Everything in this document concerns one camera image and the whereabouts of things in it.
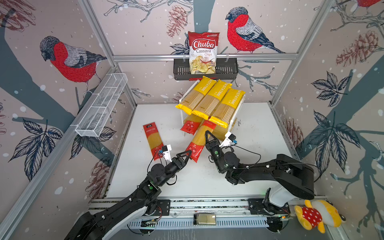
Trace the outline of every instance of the yellow stuffed animal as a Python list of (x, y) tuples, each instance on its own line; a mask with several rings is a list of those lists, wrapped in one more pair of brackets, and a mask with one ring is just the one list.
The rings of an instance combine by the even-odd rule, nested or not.
[(295, 206), (296, 216), (300, 224), (306, 230), (312, 230), (317, 226), (321, 233), (325, 233), (324, 224), (332, 227), (339, 227), (344, 216), (340, 215), (337, 209), (329, 202), (316, 200), (312, 203), (305, 200), (306, 207)]

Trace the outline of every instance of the pasta package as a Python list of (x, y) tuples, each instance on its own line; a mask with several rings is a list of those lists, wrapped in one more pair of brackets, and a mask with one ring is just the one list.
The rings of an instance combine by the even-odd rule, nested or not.
[(149, 148), (151, 149), (152, 156), (154, 160), (159, 159), (159, 154), (157, 151), (161, 150), (163, 145), (163, 141), (161, 141), (161, 137), (159, 135), (159, 131), (157, 130), (156, 124), (150, 123), (147, 125), (143, 125), (145, 135), (147, 136), (147, 140), (149, 143)]
[(190, 158), (192, 158), (195, 162), (199, 159), (200, 153), (203, 151), (205, 146), (205, 132), (207, 130), (212, 132), (215, 127), (216, 125), (214, 123), (205, 120), (203, 125), (198, 129), (196, 135), (193, 137), (192, 142), (188, 145), (186, 151), (192, 151)]
[(209, 121), (227, 128), (244, 94), (244, 91), (229, 89)]
[(216, 106), (223, 99), (224, 95), (227, 93), (228, 89), (231, 88), (231, 86), (231, 83), (218, 80), (212, 89), (209, 90), (208, 94), (203, 98), (203, 100), (192, 111), (192, 114), (208, 120)]
[(228, 126), (227, 128), (223, 128), (223, 127), (220, 127), (220, 126), (216, 126), (215, 129), (214, 129), (214, 131), (212, 132), (212, 134), (213, 134), (217, 139), (219, 139), (219, 140), (221, 140), (221, 141), (224, 141), (224, 139), (225, 139), (225, 134), (226, 134), (228, 131), (232, 132), (234, 126), (235, 126), (235, 125), (232, 125), (232, 128), (231, 128), (231, 129), (229, 129), (229, 126)]
[(216, 72), (218, 35), (219, 33), (188, 32), (191, 74)]
[(196, 115), (188, 115), (186, 118), (185, 118), (185, 123), (183, 125), (183, 127), (180, 129), (181, 131), (184, 131), (186, 133), (189, 133), (189, 134), (192, 134), (194, 135), (195, 132), (197, 131), (197, 129), (199, 128), (200, 126), (200, 123), (203, 121), (204, 119), (202, 119), (201, 117), (199, 116), (196, 116)]
[(203, 76), (203, 79), (196, 84), (196, 86), (185, 96), (176, 108), (179, 108), (186, 114), (191, 115), (193, 109), (195, 109), (204, 96), (207, 95), (215, 83), (215, 80)]

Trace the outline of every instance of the black basket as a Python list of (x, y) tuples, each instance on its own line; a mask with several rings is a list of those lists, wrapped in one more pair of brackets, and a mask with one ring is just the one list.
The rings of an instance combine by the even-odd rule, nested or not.
[(189, 69), (189, 58), (183, 62), (182, 58), (175, 58), (173, 61), (173, 74), (175, 80), (197, 80), (203, 76), (212, 79), (221, 80), (234, 80), (239, 73), (237, 59), (229, 58), (226, 62), (226, 58), (217, 58), (216, 60), (216, 73), (212, 74), (191, 74)]

